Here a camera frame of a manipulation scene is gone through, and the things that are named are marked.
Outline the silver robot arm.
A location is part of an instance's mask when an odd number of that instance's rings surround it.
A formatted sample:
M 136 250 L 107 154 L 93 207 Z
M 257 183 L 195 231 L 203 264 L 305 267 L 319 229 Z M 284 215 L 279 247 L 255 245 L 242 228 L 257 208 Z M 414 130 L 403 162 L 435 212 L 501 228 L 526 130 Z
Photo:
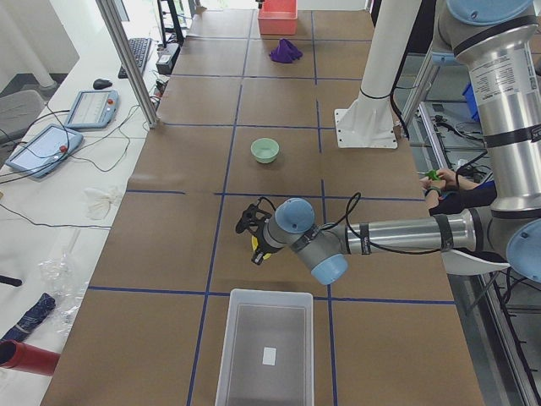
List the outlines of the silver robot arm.
M 348 254 L 465 248 L 494 252 L 538 281 L 540 94 L 529 46 L 537 26 L 530 1 L 444 1 L 434 23 L 434 43 L 467 66 L 473 85 L 497 194 L 489 206 L 415 220 L 318 226 L 312 206 L 292 198 L 255 222 L 253 262 L 288 247 L 328 285 L 346 271 Z

